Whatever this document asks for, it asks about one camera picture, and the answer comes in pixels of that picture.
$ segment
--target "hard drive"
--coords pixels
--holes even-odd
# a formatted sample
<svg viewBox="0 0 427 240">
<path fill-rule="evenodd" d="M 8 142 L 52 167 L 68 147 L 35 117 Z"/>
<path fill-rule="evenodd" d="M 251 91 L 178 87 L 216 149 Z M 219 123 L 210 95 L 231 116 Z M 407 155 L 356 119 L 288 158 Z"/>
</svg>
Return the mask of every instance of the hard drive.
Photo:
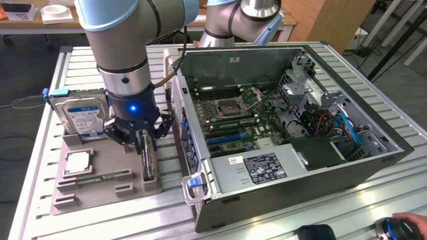
<svg viewBox="0 0 427 240">
<path fill-rule="evenodd" d="M 79 134 L 83 141 L 107 138 L 103 125 L 108 117 L 108 103 L 103 89 L 56 89 L 50 102 L 67 134 Z"/>
</svg>

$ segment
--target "wooden cabinet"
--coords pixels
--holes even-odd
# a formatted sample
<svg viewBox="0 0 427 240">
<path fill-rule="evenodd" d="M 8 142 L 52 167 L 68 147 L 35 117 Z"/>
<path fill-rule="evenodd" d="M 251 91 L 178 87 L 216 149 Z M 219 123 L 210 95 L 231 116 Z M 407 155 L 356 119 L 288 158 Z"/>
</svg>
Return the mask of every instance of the wooden cabinet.
<svg viewBox="0 0 427 240">
<path fill-rule="evenodd" d="M 283 0 L 298 21 L 290 41 L 327 41 L 342 53 L 370 13 L 375 0 Z"/>
</svg>

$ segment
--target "finger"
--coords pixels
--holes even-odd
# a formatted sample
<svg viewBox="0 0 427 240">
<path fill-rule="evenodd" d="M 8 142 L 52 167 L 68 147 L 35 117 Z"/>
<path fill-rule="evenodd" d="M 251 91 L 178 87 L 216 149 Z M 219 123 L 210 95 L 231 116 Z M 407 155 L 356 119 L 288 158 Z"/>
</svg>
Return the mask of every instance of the finger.
<svg viewBox="0 0 427 240">
<path fill-rule="evenodd" d="M 394 213 L 393 217 L 395 219 L 409 219 L 415 224 L 426 224 L 426 218 L 423 216 L 417 215 L 417 214 L 410 213 L 410 212 Z"/>
</svg>

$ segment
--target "screw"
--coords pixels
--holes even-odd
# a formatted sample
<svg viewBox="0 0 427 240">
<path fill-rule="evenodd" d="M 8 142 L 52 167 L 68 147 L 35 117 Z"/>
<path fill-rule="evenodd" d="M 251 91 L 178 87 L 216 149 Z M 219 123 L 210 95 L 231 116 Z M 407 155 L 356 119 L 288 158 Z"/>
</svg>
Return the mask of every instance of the screw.
<svg viewBox="0 0 427 240">
<path fill-rule="evenodd" d="M 122 82 L 123 82 L 124 84 L 128 84 L 128 83 L 130 83 L 130 79 L 128 79 L 127 77 L 124 77 L 124 78 L 122 78 Z"/>
</svg>

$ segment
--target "robotic arm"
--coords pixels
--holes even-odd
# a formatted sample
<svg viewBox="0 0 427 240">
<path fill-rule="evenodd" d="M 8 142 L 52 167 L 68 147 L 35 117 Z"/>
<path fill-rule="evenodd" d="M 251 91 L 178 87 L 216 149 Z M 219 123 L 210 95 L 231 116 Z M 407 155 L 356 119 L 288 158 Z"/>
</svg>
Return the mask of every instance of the robotic arm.
<svg viewBox="0 0 427 240">
<path fill-rule="evenodd" d="M 104 133 L 119 144 L 135 145 L 138 154 L 140 136 L 148 134 L 156 150 L 174 116 L 156 107 L 159 84 L 152 84 L 146 45 L 195 20 L 199 0 L 75 0 L 75 6 L 111 105 Z M 283 18 L 279 9 L 280 0 L 210 0 L 202 46 L 234 46 L 234 35 L 267 44 Z"/>
</svg>

